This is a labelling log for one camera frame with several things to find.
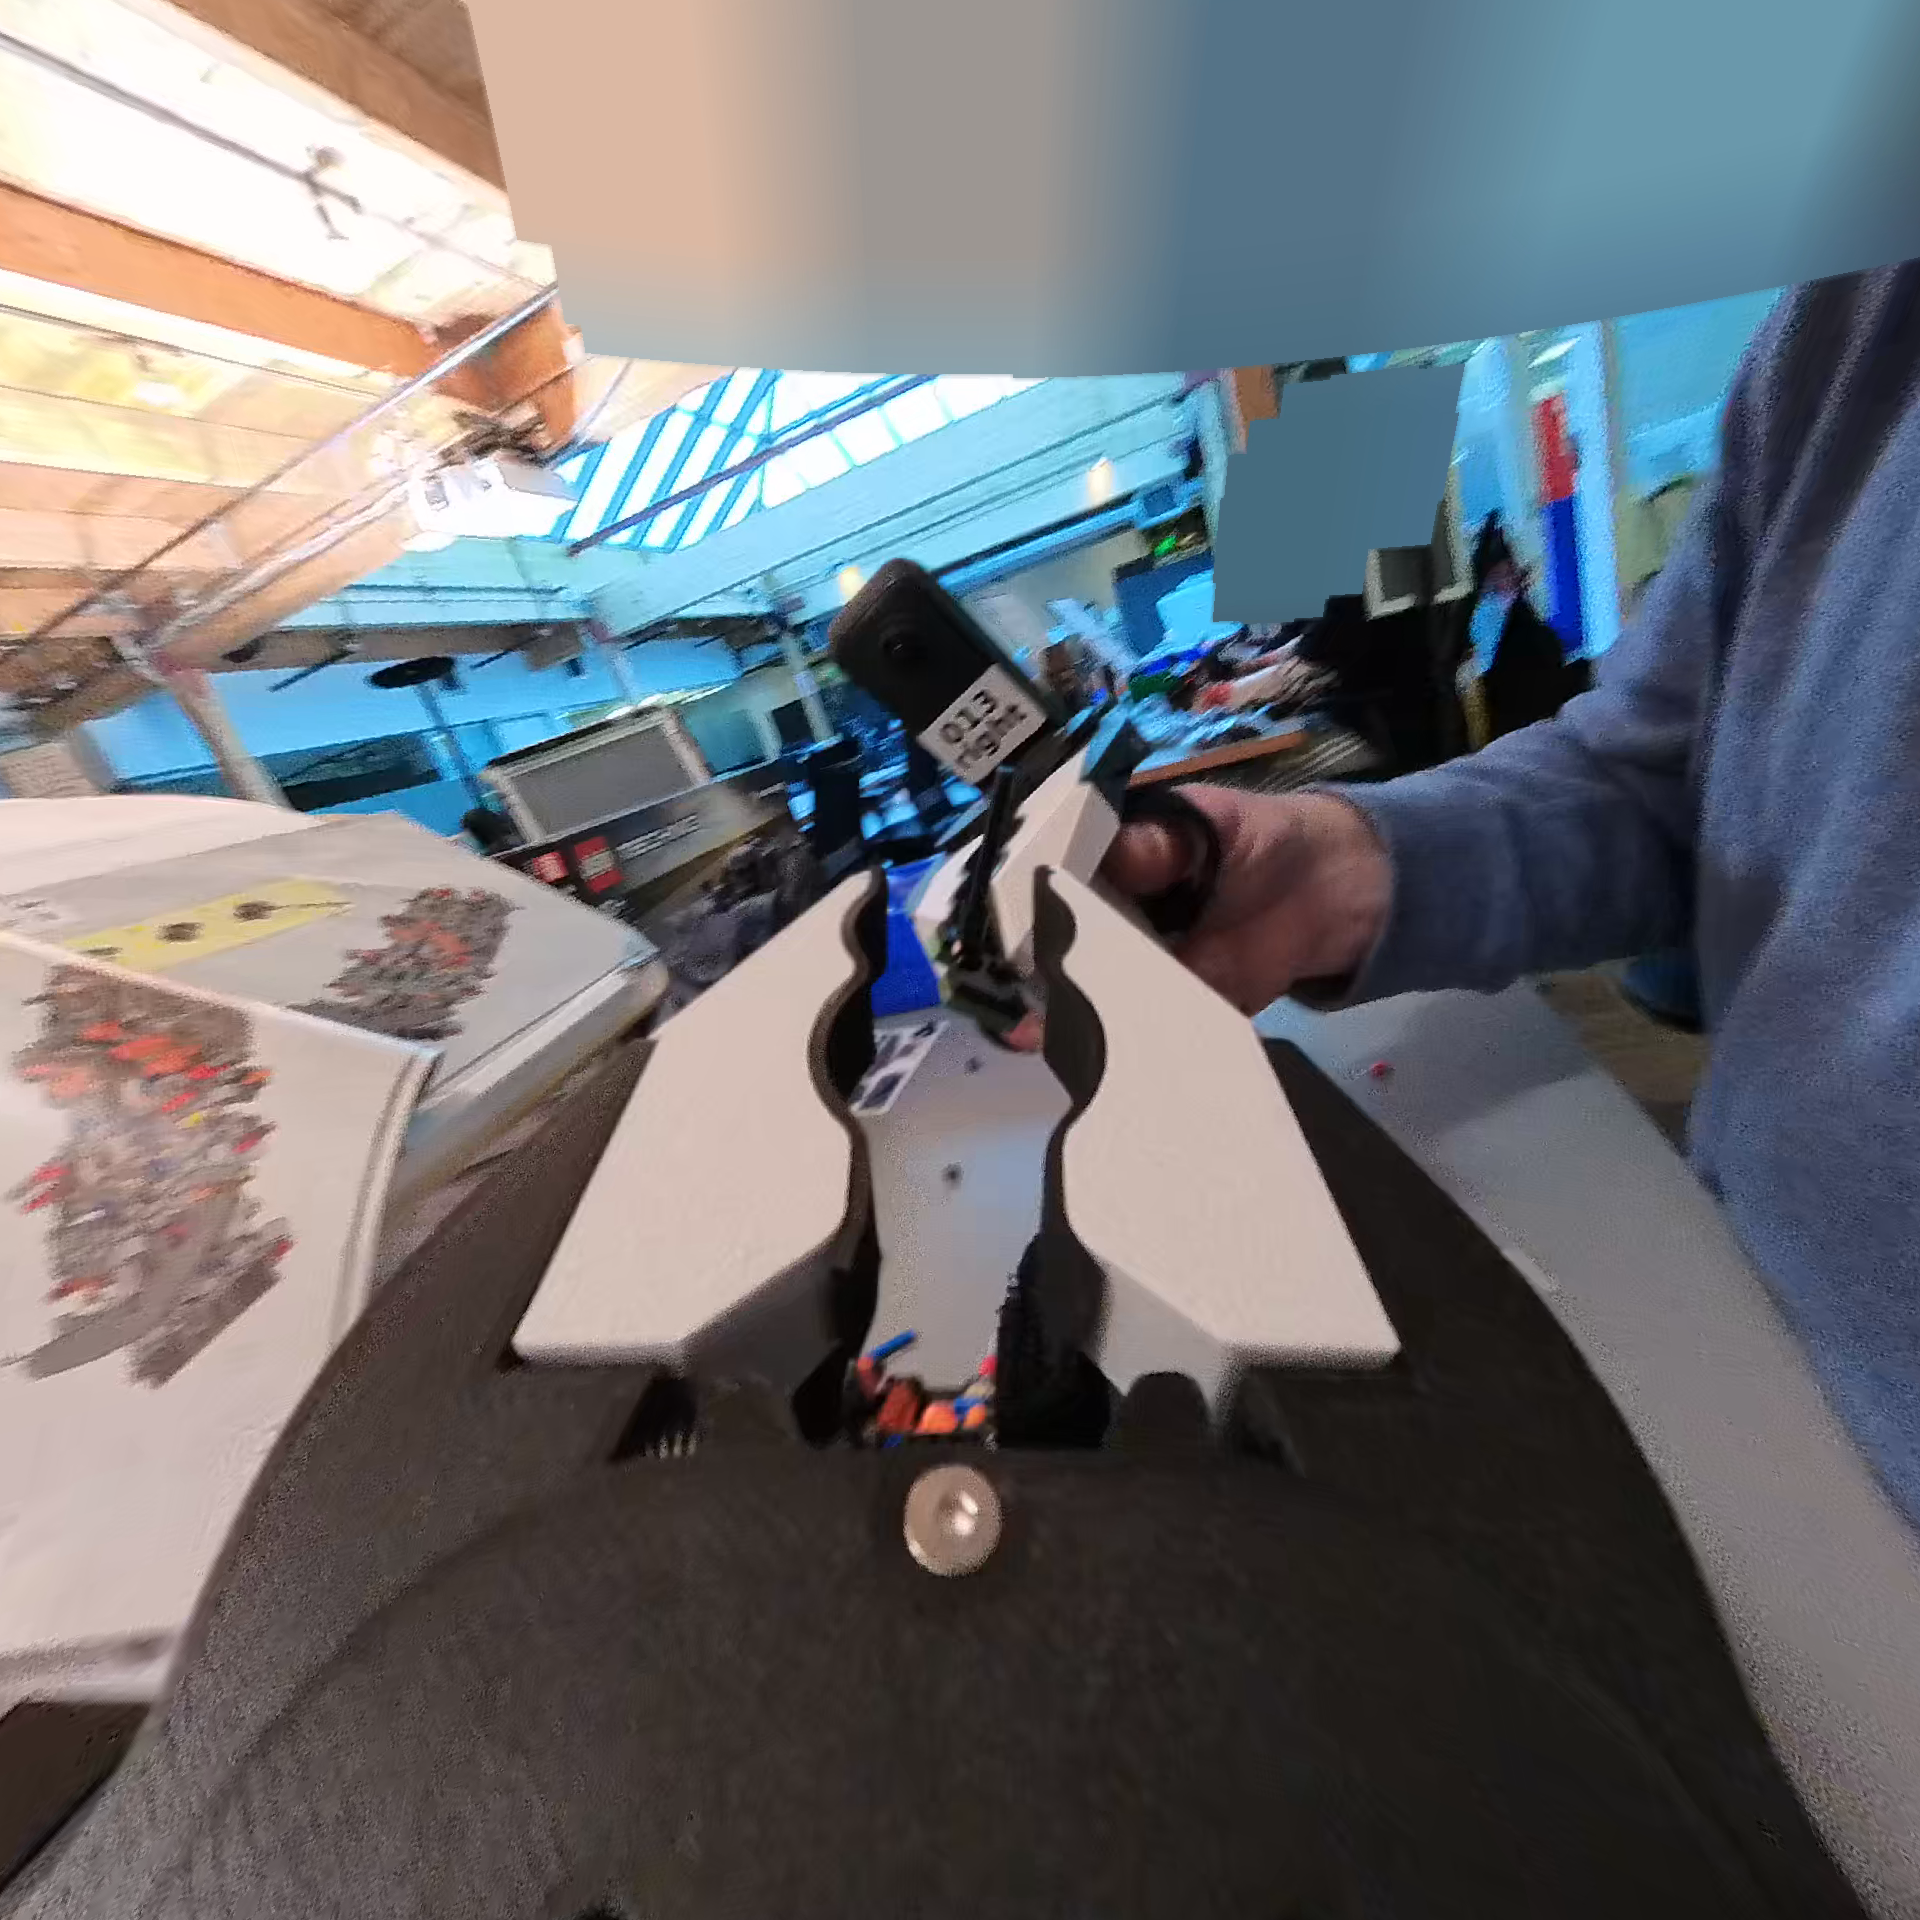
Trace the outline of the lego instruction booklet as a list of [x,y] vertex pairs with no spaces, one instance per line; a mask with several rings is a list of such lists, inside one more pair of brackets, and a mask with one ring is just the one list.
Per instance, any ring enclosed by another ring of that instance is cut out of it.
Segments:
[[3,814],[4,1711],[144,1706],[383,1245],[666,967],[390,814]]

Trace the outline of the white ceiling projector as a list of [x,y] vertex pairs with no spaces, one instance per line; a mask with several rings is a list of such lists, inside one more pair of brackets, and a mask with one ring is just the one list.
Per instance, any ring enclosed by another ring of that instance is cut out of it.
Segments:
[[407,489],[413,550],[460,540],[538,540],[573,516],[576,492],[559,473],[513,455],[489,455],[419,473]]

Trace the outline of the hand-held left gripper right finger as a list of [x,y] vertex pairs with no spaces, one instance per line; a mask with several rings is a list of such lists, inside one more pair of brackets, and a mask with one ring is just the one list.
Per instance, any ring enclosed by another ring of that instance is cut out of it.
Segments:
[[1248,1016],[1094,885],[1034,882],[1051,1348],[1117,1396],[1184,1381],[1220,1422],[1261,1370],[1397,1367],[1401,1335]]

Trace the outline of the lego sticker sheet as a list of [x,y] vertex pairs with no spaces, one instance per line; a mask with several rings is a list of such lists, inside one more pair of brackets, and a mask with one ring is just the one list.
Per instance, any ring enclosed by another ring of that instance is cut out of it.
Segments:
[[877,1038],[877,1054],[862,1077],[853,1110],[860,1117],[885,1117],[901,1100],[901,1093],[928,1064],[948,1030],[948,1020],[921,1020],[912,1026],[891,1029]]

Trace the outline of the blue parts bin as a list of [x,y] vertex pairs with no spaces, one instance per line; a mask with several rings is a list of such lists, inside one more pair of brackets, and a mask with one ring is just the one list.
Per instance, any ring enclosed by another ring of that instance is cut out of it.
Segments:
[[886,874],[885,967],[872,985],[877,1020],[933,1015],[945,1007],[945,988],[915,924],[915,909],[945,860],[928,857],[899,862]]

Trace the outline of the partly built lego car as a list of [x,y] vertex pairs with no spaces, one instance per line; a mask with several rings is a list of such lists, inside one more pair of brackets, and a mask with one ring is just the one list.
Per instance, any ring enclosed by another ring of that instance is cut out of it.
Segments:
[[997,1447],[998,1357],[983,1354],[955,1382],[926,1381],[916,1370],[921,1345],[919,1330],[902,1328],[853,1358],[840,1386],[840,1438],[866,1450]]

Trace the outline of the black lego set box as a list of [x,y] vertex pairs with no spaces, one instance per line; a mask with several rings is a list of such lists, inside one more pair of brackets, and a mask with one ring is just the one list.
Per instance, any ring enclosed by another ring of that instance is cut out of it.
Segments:
[[494,853],[492,865],[592,912],[647,914],[766,833],[692,813],[660,823],[630,816]]

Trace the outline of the person's right hand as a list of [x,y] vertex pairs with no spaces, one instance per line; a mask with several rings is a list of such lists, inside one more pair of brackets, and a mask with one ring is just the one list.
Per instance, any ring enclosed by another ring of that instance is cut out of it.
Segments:
[[1183,796],[1210,820],[1219,859],[1204,910],[1171,944],[1180,965],[1247,1016],[1289,996],[1345,996],[1395,894],[1368,816],[1331,790],[1191,783]]

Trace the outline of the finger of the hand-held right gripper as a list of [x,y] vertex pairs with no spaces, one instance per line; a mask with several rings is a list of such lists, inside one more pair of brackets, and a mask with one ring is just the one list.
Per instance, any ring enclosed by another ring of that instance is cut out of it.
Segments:
[[915,909],[933,965],[981,965],[993,956],[993,853],[963,847],[928,880]]
[[1058,870],[1093,882],[1119,830],[1120,806],[1080,763],[1056,769],[1014,805],[990,872],[993,926],[1006,962],[1034,962],[1039,877]]

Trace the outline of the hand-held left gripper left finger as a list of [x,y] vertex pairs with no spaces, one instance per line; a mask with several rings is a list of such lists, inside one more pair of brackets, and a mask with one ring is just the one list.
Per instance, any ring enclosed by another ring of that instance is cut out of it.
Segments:
[[844,878],[654,1037],[510,1351],[765,1386],[798,1437],[843,1437],[879,1305],[853,1093],[877,1059],[889,891]]

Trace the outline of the person's right forearm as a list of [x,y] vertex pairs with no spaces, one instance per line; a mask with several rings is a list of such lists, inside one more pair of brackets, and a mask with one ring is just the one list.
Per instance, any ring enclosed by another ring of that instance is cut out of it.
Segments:
[[1688,949],[1717,1023],[1749,956],[1703,843],[1715,686],[1709,656],[1620,653],[1559,716],[1356,795],[1386,893],[1342,996],[1491,995]]

